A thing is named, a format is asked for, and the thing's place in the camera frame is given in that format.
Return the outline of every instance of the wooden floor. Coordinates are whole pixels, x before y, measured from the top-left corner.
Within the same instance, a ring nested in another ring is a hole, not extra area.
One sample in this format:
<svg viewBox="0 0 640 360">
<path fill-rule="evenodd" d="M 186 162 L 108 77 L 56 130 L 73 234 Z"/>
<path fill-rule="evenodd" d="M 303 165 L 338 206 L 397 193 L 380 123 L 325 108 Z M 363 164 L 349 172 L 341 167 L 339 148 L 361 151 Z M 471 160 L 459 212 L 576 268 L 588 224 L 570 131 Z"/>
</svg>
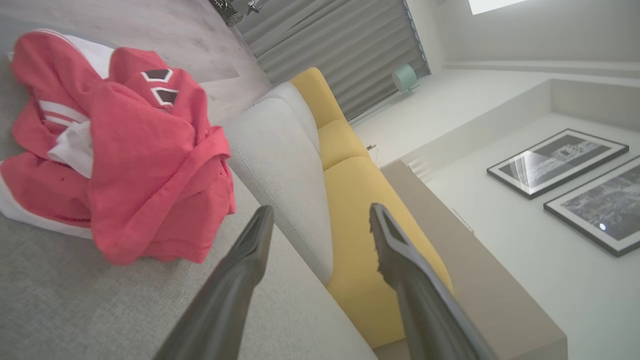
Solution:
<svg viewBox="0 0 640 360">
<path fill-rule="evenodd" d="M 157 52 L 209 94 L 212 124 L 249 108 L 272 87 L 207 0 L 1 0 L 0 15 Z"/>
</svg>

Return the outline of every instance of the teal lamp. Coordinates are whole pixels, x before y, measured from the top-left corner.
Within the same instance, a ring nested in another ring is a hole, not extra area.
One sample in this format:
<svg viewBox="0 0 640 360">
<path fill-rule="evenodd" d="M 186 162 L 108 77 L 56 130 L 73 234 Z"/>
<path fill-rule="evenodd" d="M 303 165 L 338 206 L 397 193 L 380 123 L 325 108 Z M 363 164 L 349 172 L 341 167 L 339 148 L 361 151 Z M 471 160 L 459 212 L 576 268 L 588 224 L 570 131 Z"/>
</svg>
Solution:
<svg viewBox="0 0 640 360">
<path fill-rule="evenodd" d="M 401 67 L 397 68 L 396 70 L 393 70 L 393 72 L 391 72 L 391 78 L 393 79 L 394 84 L 398 89 L 398 92 L 380 101 L 376 106 L 372 107 L 371 109 L 351 119 L 351 121 L 349 121 L 351 125 L 370 116 L 371 114 L 382 109 L 383 107 L 389 104 L 392 104 L 394 101 L 397 101 L 400 97 L 411 94 L 412 90 L 417 87 L 418 77 L 415 75 L 415 71 L 413 71 L 413 68 L 411 68 L 409 64 L 404 64 Z"/>
<path fill-rule="evenodd" d="M 396 88 L 401 93 L 411 92 L 415 88 L 415 84 L 418 82 L 418 77 L 415 75 L 413 68 L 409 64 L 404 64 L 391 73 L 391 77 L 396 84 Z"/>
</svg>

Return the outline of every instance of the framed picture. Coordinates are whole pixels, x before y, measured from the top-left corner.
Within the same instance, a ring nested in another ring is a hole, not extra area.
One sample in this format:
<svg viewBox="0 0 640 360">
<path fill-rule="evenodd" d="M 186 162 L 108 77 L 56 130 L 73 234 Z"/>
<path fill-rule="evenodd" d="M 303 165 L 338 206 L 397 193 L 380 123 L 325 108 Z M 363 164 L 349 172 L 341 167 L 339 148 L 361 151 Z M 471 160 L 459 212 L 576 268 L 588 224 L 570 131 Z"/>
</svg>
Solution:
<svg viewBox="0 0 640 360">
<path fill-rule="evenodd" d="M 486 171 L 533 199 L 628 151 L 627 145 L 566 129 Z"/>
<path fill-rule="evenodd" d="M 640 156 L 547 202 L 545 210 L 615 256 L 640 247 Z"/>
</svg>

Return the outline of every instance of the yellow seat cushion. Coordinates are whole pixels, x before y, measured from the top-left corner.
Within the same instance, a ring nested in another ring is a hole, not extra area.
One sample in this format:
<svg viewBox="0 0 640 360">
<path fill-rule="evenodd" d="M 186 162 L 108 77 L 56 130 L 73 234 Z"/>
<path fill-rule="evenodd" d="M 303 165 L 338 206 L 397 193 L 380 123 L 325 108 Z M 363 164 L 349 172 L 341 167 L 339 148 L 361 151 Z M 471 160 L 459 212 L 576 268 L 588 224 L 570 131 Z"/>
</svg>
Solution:
<svg viewBox="0 0 640 360">
<path fill-rule="evenodd" d="M 314 114 L 318 129 L 336 119 L 346 120 L 329 84 L 317 68 L 304 70 L 291 79 L 290 83 L 298 89 L 307 102 L 311 113 Z"/>
<path fill-rule="evenodd" d="M 324 171 L 333 237 L 333 274 L 327 290 L 369 346 L 404 338 L 395 291 L 378 272 L 378 254 L 369 232 L 369 207 L 384 204 L 452 291 L 440 256 L 384 175 L 369 158 L 346 159 Z"/>
<path fill-rule="evenodd" d="M 367 149 L 344 119 L 329 122 L 318 129 L 322 169 L 326 170 L 342 160 L 354 156 L 369 158 Z"/>
</svg>

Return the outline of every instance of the gray curtain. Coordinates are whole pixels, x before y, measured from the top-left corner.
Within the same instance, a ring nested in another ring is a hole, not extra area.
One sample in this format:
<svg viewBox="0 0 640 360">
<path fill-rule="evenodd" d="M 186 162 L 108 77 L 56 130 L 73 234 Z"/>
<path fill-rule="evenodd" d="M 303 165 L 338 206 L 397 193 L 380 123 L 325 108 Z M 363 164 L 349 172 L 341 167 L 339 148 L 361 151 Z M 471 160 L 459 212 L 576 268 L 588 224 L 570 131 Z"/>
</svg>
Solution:
<svg viewBox="0 0 640 360">
<path fill-rule="evenodd" d="M 401 65 L 430 74 L 403 0 L 270 0 L 237 27 L 273 83 L 319 68 L 348 120 L 396 92 Z"/>
</svg>

